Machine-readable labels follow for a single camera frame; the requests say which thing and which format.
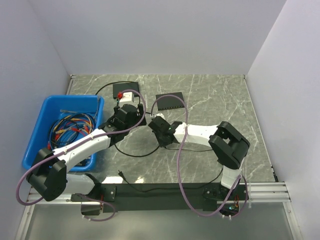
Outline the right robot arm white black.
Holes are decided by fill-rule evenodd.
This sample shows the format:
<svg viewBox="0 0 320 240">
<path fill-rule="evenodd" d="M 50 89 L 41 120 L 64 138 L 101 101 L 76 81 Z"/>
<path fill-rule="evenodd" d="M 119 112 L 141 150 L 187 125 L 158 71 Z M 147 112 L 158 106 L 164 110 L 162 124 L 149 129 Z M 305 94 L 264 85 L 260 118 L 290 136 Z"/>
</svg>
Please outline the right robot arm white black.
<svg viewBox="0 0 320 240">
<path fill-rule="evenodd" d="M 164 148 L 173 143 L 180 144 L 177 153 L 177 177 L 182 187 L 180 158 L 185 143 L 210 147 L 222 165 L 222 177 L 218 194 L 230 200 L 238 193 L 237 185 L 242 172 L 242 162 L 250 148 L 249 141 L 229 122 L 218 125 L 193 125 L 175 121 L 168 123 L 162 116 L 155 116 L 148 124 L 160 145 Z"/>
</svg>

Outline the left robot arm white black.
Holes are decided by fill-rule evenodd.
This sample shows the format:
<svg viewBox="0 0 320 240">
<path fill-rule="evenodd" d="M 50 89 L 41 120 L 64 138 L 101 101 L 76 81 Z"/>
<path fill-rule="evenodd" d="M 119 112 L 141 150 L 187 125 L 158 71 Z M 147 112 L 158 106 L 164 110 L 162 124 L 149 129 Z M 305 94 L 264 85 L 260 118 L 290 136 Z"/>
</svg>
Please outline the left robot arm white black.
<svg viewBox="0 0 320 240">
<path fill-rule="evenodd" d="M 53 151 L 41 149 L 24 179 L 47 202 L 64 193 L 81 194 L 89 201 L 97 200 L 102 194 L 102 184 L 89 173 L 73 175 L 70 170 L 85 158 L 122 141 L 130 130 L 145 126 L 145 111 L 142 103 L 115 107 L 114 115 L 89 135 Z"/>
</svg>

